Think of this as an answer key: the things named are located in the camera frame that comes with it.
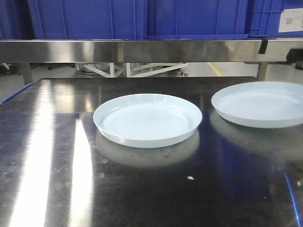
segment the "blue bin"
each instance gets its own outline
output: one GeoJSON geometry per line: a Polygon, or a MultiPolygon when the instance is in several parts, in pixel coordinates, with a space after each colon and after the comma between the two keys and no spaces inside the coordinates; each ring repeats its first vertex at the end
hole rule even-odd
{"type": "Polygon", "coordinates": [[[301,14],[302,18],[298,19],[301,31],[289,31],[287,29],[287,26],[292,26],[292,23],[294,23],[292,17],[282,17],[280,22],[281,13],[285,9],[284,15],[289,12],[287,9],[296,9],[295,11],[299,10],[300,12],[299,8],[303,8],[302,0],[249,0],[246,31],[251,37],[302,37],[303,11],[301,14]]]}
{"type": "Polygon", "coordinates": [[[27,0],[0,0],[0,39],[34,38],[27,0]]]}
{"type": "Polygon", "coordinates": [[[28,0],[37,39],[146,37],[146,0],[28,0]]]}
{"type": "Polygon", "coordinates": [[[148,39],[243,39],[248,0],[149,0],[148,39]]]}

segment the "yellow floor line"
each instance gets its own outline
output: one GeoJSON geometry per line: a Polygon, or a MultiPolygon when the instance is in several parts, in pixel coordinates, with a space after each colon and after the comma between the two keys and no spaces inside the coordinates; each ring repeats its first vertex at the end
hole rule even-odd
{"type": "Polygon", "coordinates": [[[211,63],[211,62],[208,62],[207,63],[212,69],[213,71],[219,76],[219,77],[222,77],[222,73],[220,73],[220,71],[211,63]]]}

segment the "blue edge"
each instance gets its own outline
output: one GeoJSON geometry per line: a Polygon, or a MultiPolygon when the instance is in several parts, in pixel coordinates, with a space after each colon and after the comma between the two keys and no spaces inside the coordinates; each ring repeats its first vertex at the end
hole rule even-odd
{"type": "Polygon", "coordinates": [[[5,99],[2,100],[2,105],[7,103],[9,100],[11,100],[12,98],[14,98],[15,96],[19,95],[22,91],[26,90],[28,87],[32,86],[34,83],[29,83],[26,84],[23,88],[21,88],[19,91],[15,92],[14,94],[6,97],[5,99]]]}
{"type": "Polygon", "coordinates": [[[297,219],[297,224],[298,224],[298,227],[301,227],[302,225],[301,225],[300,215],[299,215],[299,212],[298,212],[297,204],[296,204],[295,199],[294,199],[294,191],[293,191],[293,188],[290,184],[290,180],[289,180],[289,177],[288,177],[287,173],[285,173],[285,178],[286,178],[286,181],[287,181],[287,185],[288,185],[290,195],[292,197],[292,202],[293,202],[293,206],[294,206],[295,217],[297,219]]]}

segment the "label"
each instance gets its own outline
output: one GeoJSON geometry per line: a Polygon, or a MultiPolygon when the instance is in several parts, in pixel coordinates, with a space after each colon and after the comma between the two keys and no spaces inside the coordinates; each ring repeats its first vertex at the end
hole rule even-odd
{"type": "Polygon", "coordinates": [[[303,8],[285,9],[281,13],[279,32],[303,31],[303,8]]]}

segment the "white dish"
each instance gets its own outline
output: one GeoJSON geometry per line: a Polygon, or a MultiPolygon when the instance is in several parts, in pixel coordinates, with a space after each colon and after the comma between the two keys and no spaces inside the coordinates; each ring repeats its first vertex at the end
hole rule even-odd
{"type": "Polygon", "coordinates": [[[109,140],[134,148],[160,148],[190,137],[202,114],[191,102],[161,94],[118,97],[99,106],[94,122],[109,140]]]}
{"type": "Polygon", "coordinates": [[[303,123],[303,85],[259,81],[226,87],[212,97],[224,119],[255,128],[284,128],[303,123]]]}

